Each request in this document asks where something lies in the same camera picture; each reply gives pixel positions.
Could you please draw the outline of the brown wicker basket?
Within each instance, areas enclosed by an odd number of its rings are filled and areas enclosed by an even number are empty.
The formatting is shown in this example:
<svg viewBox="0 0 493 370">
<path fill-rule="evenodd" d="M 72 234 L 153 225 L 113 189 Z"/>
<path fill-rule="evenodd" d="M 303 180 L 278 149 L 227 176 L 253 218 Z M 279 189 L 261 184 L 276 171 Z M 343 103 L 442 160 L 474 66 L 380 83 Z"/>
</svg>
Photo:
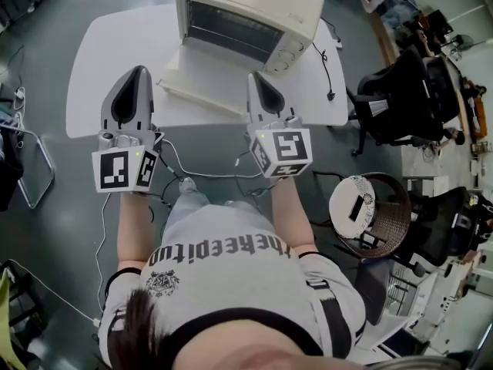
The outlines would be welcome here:
<svg viewBox="0 0 493 370">
<path fill-rule="evenodd" d="M 337 238 L 356 257 L 378 259 L 392 255 L 404 241 L 411 223 L 411 203 L 399 181 L 386 173 L 364 173 L 374 188 L 376 208 L 369 228 L 357 238 Z"/>
</svg>

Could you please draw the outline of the black swivel office chair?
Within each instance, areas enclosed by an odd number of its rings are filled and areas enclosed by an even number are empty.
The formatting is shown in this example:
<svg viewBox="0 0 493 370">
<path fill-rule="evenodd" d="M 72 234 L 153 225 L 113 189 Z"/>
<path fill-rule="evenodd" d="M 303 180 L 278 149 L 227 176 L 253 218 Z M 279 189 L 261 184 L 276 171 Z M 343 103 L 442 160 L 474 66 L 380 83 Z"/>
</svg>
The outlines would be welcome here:
<svg viewBox="0 0 493 370">
<path fill-rule="evenodd" d="M 436 197 L 409 193 L 411 223 L 407 235 L 394 252 L 397 261 L 422 278 L 425 267 L 411 263 L 416 254 L 435 267 L 449 257 L 462 259 L 481 244 L 473 244 L 473 211 L 470 195 L 465 187 L 456 187 Z"/>
</svg>

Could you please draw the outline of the white round patterned disc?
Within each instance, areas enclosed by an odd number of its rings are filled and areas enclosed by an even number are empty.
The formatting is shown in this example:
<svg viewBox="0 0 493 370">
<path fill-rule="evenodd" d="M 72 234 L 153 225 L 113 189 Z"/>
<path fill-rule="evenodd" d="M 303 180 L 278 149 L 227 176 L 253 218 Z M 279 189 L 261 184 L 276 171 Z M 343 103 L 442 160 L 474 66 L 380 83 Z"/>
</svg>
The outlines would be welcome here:
<svg viewBox="0 0 493 370">
<path fill-rule="evenodd" d="M 371 182 L 359 175 L 343 179 L 329 200 L 330 220 L 343 239 L 354 239 L 369 228 L 374 218 L 376 197 Z"/>
</svg>

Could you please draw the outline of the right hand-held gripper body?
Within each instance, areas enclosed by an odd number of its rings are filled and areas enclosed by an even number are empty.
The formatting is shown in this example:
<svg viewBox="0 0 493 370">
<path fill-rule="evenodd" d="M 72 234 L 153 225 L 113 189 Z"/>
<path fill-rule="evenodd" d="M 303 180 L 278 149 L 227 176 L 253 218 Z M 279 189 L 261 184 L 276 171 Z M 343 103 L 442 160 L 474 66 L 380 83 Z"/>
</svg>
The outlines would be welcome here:
<svg viewBox="0 0 493 370">
<path fill-rule="evenodd" d="M 252 113 L 250 119 L 249 151 L 264 177 L 294 177 L 311 165 L 310 130 L 292 108 Z"/>
</svg>

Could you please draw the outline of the cream oven door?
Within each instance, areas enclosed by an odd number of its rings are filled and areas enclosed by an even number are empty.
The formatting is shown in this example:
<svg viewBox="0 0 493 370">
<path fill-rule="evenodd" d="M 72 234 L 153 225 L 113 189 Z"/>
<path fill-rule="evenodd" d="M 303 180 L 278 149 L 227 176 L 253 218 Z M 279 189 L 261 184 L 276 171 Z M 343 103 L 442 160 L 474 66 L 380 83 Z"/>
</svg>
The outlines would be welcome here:
<svg viewBox="0 0 493 370">
<path fill-rule="evenodd" d="M 207 112 L 249 120 L 247 78 L 263 64 L 207 42 L 180 45 L 157 86 Z"/>
</svg>

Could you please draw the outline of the orange bag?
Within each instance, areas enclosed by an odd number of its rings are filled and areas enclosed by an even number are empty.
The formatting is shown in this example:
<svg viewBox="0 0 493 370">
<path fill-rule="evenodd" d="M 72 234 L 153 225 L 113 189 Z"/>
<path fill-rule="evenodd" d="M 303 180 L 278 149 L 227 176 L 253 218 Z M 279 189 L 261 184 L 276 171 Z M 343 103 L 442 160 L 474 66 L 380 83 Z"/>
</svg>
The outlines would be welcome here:
<svg viewBox="0 0 493 370">
<path fill-rule="evenodd" d="M 476 98 L 475 101 L 475 116 L 473 117 L 474 133 L 476 138 L 486 137 L 488 134 L 485 108 L 482 98 Z"/>
</svg>

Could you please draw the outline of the black standing fan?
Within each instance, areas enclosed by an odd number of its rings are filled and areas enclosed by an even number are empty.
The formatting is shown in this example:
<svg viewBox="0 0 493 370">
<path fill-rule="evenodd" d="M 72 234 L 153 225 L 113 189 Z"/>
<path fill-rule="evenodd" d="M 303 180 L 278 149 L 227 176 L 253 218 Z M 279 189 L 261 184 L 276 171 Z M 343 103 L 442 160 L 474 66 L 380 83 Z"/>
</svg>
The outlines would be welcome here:
<svg viewBox="0 0 493 370">
<path fill-rule="evenodd" d="M 474 39 L 469 35 L 456 35 L 451 40 L 451 53 L 466 52 L 475 46 Z"/>
</svg>

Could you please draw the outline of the person's right forearm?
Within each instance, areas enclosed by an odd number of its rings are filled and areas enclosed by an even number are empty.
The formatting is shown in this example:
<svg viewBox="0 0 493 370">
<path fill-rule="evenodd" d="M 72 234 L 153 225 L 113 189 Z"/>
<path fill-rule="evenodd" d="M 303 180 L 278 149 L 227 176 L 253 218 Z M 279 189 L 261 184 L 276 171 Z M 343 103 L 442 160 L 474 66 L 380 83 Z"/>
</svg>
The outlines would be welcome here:
<svg viewBox="0 0 493 370">
<path fill-rule="evenodd" d="M 294 178 L 279 180 L 270 193 L 273 226 L 277 235 L 297 255 L 317 253 L 314 234 L 300 201 Z"/>
</svg>

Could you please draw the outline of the person's light blue jeans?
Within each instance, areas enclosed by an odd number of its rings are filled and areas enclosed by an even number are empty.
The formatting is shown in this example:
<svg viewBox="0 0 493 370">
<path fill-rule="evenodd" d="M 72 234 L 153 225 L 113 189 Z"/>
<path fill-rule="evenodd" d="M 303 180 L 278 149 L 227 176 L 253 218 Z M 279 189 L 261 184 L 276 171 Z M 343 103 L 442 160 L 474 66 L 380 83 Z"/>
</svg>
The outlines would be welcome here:
<svg viewBox="0 0 493 370">
<path fill-rule="evenodd" d="M 200 192 L 181 194 L 172 208 L 162 244 L 196 243 L 204 238 L 225 238 L 265 230 L 272 223 L 250 204 L 247 209 L 214 205 Z"/>
</svg>

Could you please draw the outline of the person's left forearm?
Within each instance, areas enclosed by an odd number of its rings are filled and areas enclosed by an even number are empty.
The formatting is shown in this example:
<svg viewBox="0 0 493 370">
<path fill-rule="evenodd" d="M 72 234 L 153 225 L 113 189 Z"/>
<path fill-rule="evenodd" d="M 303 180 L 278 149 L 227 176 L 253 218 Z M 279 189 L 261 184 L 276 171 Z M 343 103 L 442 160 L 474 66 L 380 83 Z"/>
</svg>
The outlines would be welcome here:
<svg viewBox="0 0 493 370">
<path fill-rule="evenodd" d="M 142 270 L 154 247 L 152 215 L 146 197 L 122 193 L 117 232 L 117 270 L 134 267 Z"/>
</svg>

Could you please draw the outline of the white low cabinet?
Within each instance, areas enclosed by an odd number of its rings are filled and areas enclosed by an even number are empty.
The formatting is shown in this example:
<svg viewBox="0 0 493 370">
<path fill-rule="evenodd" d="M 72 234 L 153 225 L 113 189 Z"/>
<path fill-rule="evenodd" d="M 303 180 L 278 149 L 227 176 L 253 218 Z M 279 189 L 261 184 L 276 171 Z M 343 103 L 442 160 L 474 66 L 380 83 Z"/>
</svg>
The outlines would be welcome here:
<svg viewBox="0 0 493 370">
<path fill-rule="evenodd" d="M 473 348 L 481 317 L 469 286 L 473 262 L 450 262 L 435 272 L 433 288 L 419 318 L 404 330 L 418 340 L 419 355 L 445 356 Z"/>
</svg>

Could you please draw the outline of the black hanging garment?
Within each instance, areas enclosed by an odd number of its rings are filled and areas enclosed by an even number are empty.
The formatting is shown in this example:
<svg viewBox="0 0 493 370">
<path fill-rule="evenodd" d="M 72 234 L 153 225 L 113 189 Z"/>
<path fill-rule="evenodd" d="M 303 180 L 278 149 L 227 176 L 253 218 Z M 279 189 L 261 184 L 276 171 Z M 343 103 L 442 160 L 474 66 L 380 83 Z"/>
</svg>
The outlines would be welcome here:
<svg viewBox="0 0 493 370">
<path fill-rule="evenodd" d="M 24 168 L 16 147 L 17 141 L 13 131 L 0 128 L 0 212 L 8 209 L 8 205 L 22 178 Z"/>
</svg>

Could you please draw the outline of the black mesh back chair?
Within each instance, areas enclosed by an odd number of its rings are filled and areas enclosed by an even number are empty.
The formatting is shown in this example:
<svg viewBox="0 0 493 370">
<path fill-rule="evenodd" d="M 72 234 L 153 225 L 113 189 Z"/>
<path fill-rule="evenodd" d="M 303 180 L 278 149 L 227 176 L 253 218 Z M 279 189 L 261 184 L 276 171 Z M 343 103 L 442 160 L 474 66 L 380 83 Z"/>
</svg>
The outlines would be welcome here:
<svg viewBox="0 0 493 370">
<path fill-rule="evenodd" d="M 460 113 L 458 97 L 445 60 L 441 56 L 423 58 L 428 73 L 427 88 L 435 101 L 442 123 L 447 123 Z"/>
</svg>

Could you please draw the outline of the yellow green plastic bin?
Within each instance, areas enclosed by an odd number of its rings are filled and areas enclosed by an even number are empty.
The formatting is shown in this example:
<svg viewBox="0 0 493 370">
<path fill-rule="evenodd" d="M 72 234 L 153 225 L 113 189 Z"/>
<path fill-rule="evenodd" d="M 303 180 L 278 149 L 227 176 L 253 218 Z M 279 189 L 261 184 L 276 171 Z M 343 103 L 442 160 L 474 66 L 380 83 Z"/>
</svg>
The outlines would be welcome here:
<svg viewBox="0 0 493 370">
<path fill-rule="evenodd" d="M 10 337 L 9 287 L 7 271 L 0 278 L 0 370 L 27 370 L 17 357 Z"/>
</svg>

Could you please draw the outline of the black metal frame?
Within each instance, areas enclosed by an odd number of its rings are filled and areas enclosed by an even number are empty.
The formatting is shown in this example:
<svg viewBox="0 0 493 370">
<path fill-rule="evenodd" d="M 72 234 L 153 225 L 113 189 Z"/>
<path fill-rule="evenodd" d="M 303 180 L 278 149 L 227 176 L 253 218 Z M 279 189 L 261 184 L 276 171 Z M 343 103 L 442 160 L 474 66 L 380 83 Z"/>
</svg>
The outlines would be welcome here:
<svg viewBox="0 0 493 370">
<path fill-rule="evenodd" d="M 8 277 L 8 304 L 13 304 L 18 311 L 9 317 L 9 326 L 14 327 L 23 321 L 34 321 L 38 327 L 45 324 L 44 310 L 34 290 L 34 277 L 29 271 L 20 273 L 20 266 L 13 260 L 0 265 L 0 272 L 6 271 Z"/>
</svg>

